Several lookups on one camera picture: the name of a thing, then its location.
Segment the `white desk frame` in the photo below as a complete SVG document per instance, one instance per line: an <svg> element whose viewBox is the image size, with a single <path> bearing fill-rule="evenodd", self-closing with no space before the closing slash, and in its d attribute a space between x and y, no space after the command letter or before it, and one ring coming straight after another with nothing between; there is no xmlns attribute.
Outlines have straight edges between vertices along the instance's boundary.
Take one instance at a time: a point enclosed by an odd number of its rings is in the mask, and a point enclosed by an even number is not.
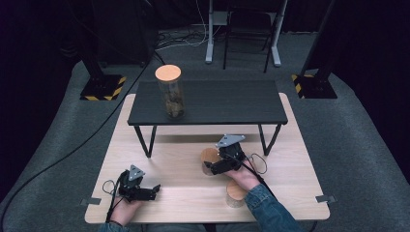
<svg viewBox="0 0 410 232"><path fill-rule="evenodd" d="M211 64L213 62L214 54L214 25L213 25L213 12L214 12L214 0L207 0L209 3L208 10L208 27L207 33L207 48L205 53L205 63ZM278 38L281 32L282 23L285 16L285 11L287 7L288 0L282 0L279 11L277 13L270 13L271 21L274 23L275 34L273 36L273 41L271 45L271 54L274 62L274 66L279 68L281 66L281 61L278 54Z"/></svg>

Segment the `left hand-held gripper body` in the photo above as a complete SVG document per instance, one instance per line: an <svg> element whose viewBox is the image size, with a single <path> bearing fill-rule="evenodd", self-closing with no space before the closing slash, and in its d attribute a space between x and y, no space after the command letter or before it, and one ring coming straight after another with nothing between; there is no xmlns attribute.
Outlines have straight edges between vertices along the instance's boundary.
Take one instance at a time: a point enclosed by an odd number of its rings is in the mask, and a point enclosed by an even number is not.
<svg viewBox="0 0 410 232"><path fill-rule="evenodd" d="M141 169L132 164L130 169L125 170L119 177L118 193L128 201L142 200L143 194L140 184L144 175L145 173Z"/></svg>

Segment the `tall wooden-lid jar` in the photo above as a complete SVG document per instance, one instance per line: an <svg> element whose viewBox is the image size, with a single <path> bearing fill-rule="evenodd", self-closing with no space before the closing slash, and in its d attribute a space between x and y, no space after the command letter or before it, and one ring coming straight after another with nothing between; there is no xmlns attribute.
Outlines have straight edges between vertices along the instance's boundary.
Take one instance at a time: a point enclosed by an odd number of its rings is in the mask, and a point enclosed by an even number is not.
<svg viewBox="0 0 410 232"><path fill-rule="evenodd" d="M181 118L185 114L181 74L181 69L176 65L162 65L155 71L165 112L171 119Z"/></svg>

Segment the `black shelf with metal legs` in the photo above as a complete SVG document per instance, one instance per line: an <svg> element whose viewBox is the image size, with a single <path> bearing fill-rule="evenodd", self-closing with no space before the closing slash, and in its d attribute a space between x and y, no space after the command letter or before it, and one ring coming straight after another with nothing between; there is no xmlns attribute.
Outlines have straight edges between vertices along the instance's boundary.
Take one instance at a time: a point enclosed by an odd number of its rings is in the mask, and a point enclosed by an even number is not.
<svg viewBox="0 0 410 232"><path fill-rule="evenodd" d="M136 91L128 124L133 126L147 157L152 141L146 142L141 127L150 126L156 136L158 126L187 125L274 125L288 123L273 80L192 80L181 82L185 114L178 119L166 115L158 82L141 82Z"/></svg>

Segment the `grey tape strip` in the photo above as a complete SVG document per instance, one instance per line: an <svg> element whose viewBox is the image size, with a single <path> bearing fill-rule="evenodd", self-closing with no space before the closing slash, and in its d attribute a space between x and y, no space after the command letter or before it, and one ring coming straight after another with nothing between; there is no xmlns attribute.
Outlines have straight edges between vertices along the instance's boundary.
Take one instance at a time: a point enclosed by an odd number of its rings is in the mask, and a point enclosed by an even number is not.
<svg viewBox="0 0 410 232"><path fill-rule="evenodd" d="M80 201L81 206L88 206L88 205L100 205L101 203L100 198L95 198L95 197L89 197L89 198L83 198Z"/></svg>
<svg viewBox="0 0 410 232"><path fill-rule="evenodd" d="M316 196L315 199L317 203L325 202L331 204L337 202L337 199L334 195L319 195Z"/></svg>

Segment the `person's left hand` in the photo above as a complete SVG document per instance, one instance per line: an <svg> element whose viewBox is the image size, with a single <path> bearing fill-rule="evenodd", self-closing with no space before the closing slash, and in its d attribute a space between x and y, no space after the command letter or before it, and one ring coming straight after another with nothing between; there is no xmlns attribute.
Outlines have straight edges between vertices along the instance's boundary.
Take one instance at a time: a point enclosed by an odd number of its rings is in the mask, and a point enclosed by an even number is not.
<svg viewBox="0 0 410 232"><path fill-rule="evenodd" d="M110 219L121 225L127 225L135 216L136 211L143 205L141 201L129 202L122 197L116 197Z"/></svg>

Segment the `grey box under desk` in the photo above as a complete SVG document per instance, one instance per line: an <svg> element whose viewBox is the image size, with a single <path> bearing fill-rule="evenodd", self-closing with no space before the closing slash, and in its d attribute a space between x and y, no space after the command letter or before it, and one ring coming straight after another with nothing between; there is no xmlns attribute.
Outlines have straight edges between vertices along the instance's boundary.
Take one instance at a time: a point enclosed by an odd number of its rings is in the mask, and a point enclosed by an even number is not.
<svg viewBox="0 0 410 232"><path fill-rule="evenodd" d="M214 11L213 12L213 25L222 26L226 24L227 12Z"/></svg>

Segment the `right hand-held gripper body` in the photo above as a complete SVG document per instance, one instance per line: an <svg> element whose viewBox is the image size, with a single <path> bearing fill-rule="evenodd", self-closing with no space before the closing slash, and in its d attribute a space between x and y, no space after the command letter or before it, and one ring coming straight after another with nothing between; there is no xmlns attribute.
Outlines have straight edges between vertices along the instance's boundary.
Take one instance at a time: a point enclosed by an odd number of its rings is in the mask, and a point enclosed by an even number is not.
<svg viewBox="0 0 410 232"><path fill-rule="evenodd" d="M216 145L219 149L220 160L225 160L230 170L238 170L246 157L240 145L244 139L243 135L225 134Z"/></svg>

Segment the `person's right hand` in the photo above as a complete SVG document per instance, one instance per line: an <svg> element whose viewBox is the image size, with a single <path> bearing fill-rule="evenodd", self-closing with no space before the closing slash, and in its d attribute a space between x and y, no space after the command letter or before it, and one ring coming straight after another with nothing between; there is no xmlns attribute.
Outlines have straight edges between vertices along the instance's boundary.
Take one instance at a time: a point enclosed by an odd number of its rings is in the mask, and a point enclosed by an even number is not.
<svg viewBox="0 0 410 232"><path fill-rule="evenodd" d="M251 172L248 160L245 160L238 170L227 171L225 175L232 178L245 191L250 191L260 184L257 177Z"/></svg>

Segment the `black stand with striped base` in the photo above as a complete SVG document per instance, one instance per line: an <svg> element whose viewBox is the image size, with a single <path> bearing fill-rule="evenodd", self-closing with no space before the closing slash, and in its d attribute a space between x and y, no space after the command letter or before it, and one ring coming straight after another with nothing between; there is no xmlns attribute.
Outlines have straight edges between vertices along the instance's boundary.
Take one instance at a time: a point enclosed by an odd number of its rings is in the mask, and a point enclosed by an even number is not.
<svg viewBox="0 0 410 232"><path fill-rule="evenodd" d="M292 75L292 81L298 97L300 99L336 99L337 94L334 91L329 76L332 72L333 65L336 61L335 54L337 53L334 48L328 51L329 58L325 58L318 64L316 74L309 75L307 71L310 69L310 65L314 58L319 53L319 43L323 40L323 34L325 33L328 20L332 15L332 11L337 0L331 0L327 12L321 22L319 32L313 45L308 53L307 59L298 74Z"/></svg>
<svg viewBox="0 0 410 232"><path fill-rule="evenodd" d="M78 54L89 73L80 98L86 101L116 100L126 78L120 74L104 74L87 43L78 44Z"/></svg>

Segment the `black chair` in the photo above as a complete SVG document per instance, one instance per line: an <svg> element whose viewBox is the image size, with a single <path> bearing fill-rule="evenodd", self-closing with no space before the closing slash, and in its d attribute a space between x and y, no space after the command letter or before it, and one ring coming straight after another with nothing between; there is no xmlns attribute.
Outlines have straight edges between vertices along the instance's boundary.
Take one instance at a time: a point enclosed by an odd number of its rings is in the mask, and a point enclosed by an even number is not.
<svg viewBox="0 0 410 232"><path fill-rule="evenodd" d="M276 22L277 18L271 20L271 16L267 12L252 8L229 6L226 17L222 68L226 68L229 41L231 39L256 40L257 38L264 38L262 50L267 50L263 70L265 73L272 56L271 46L276 33Z"/></svg>

